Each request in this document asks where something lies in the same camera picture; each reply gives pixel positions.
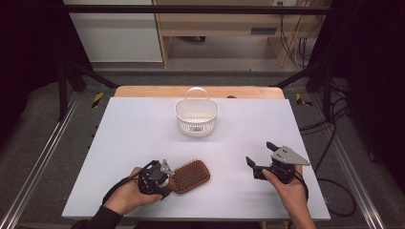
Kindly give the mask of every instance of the gray floor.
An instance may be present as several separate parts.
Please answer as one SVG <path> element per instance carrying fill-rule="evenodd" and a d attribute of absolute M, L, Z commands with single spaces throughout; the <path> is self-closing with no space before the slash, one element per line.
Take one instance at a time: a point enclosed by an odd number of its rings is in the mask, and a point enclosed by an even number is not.
<path fill-rule="evenodd" d="M 174 40 L 171 59 L 167 69 L 146 67 L 147 65 L 130 65 L 125 71 L 117 72 L 116 66 L 98 65 L 101 74 L 114 82 L 126 85 L 255 85 L 268 86 L 293 75 L 298 69 L 287 66 L 277 67 L 274 54 L 265 39 L 248 40 L 245 38 L 210 38 L 204 43 L 194 38 L 180 37 Z M 108 98 L 114 90 L 99 85 L 90 78 L 88 89 L 79 94 L 77 107 L 63 136 L 58 141 L 53 155 L 48 161 L 39 182 L 32 192 L 19 220 L 18 227 L 24 225 L 33 228 L 33 223 L 71 225 L 73 220 L 63 219 L 60 215 L 66 203 L 67 195 L 75 184 L 88 147 L 92 144 L 92 135 L 100 122 Z M 342 87 L 346 82 L 335 79 Z M 319 94 L 307 94 L 303 85 L 306 79 L 297 81 L 284 89 L 290 100 L 298 126 L 313 124 L 322 116 L 316 106 L 299 105 L 296 94 L 304 101 L 316 102 Z M 104 92 L 100 104 L 91 108 L 96 93 Z M 339 102 L 338 108 L 345 102 Z M 6 215 L 19 190 L 29 176 L 36 160 L 40 157 L 48 138 L 57 124 L 58 97 L 57 85 L 51 84 L 32 92 L 26 111 L 15 126 L 13 137 L 2 147 L 0 155 L 0 214 Z M 385 166 L 370 162 L 369 148 L 365 144 L 354 120 L 344 115 L 336 123 L 337 138 L 350 158 L 353 167 L 361 178 L 373 206 L 381 217 L 384 228 L 405 228 L 405 197 L 396 186 Z M 311 135 L 303 135 L 312 164 L 316 164 L 330 138 L 327 130 Z M 331 147 L 317 173 L 318 177 L 329 178 L 351 189 L 348 177 L 337 158 L 339 152 Z M 320 182 L 325 198 L 332 211 L 348 213 L 352 209 L 349 196 L 331 183 Z M 332 220 L 317 222 L 318 228 L 372 228 L 365 220 L 367 209 L 360 209 L 350 217 L 331 214 Z M 122 225 L 131 225 L 131 220 L 124 220 Z M 284 228 L 282 221 L 268 223 L 268 228 Z"/>

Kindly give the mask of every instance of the horizontal black bar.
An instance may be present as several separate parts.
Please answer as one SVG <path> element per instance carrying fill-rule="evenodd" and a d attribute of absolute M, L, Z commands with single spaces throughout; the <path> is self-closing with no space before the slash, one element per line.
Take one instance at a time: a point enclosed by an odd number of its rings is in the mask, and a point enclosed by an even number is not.
<path fill-rule="evenodd" d="M 62 5 L 42 6 L 73 13 L 219 13 L 219 14 L 340 14 L 343 9 L 304 7 L 249 7 L 249 6 L 149 6 L 149 5 Z"/>

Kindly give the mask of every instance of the black sleeve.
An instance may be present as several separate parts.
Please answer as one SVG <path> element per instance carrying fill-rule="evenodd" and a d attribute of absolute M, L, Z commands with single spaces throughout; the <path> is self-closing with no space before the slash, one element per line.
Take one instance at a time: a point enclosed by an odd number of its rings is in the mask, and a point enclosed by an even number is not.
<path fill-rule="evenodd" d="M 100 206 L 95 216 L 90 220 L 81 220 L 72 229 L 114 229 L 122 219 L 122 215 Z"/>

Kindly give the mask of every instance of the hand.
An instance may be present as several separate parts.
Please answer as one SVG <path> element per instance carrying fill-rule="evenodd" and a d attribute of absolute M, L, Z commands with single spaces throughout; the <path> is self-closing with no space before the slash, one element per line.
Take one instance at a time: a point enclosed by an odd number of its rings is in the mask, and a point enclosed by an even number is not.
<path fill-rule="evenodd" d="M 139 171 L 140 168 L 135 168 L 131 175 Z M 162 195 L 145 195 L 142 194 L 138 188 L 138 180 L 132 179 L 128 183 L 116 189 L 108 200 L 103 204 L 104 207 L 112 211 L 125 215 L 133 211 L 139 206 L 154 203 L 163 198 Z"/>
<path fill-rule="evenodd" d="M 303 174 L 301 165 L 296 165 L 295 170 Z M 296 178 L 288 184 L 282 183 L 277 176 L 268 170 L 263 174 L 277 190 L 284 207 L 295 224 L 296 228 L 315 228 L 307 206 L 307 198 L 303 184 Z"/>

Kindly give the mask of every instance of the basket handle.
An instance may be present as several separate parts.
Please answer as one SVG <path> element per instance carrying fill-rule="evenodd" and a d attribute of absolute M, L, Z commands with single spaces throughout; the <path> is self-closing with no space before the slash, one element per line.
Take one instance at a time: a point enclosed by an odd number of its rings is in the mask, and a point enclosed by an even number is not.
<path fill-rule="evenodd" d="M 208 93 L 204 88 L 201 88 L 201 87 L 194 87 L 194 88 L 189 89 L 189 90 L 187 91 L 187 93 L 185 93 L 185 99 L 187 99 L 187 98 L 188 98 L 187 96 L 188 96 L 191 92 L 193 92 L 193 91 L 202 91 L 202 92 L 205 92 L 205 94 L 206 94 L 206 99 L 209 99 L 209 93 Z"/>

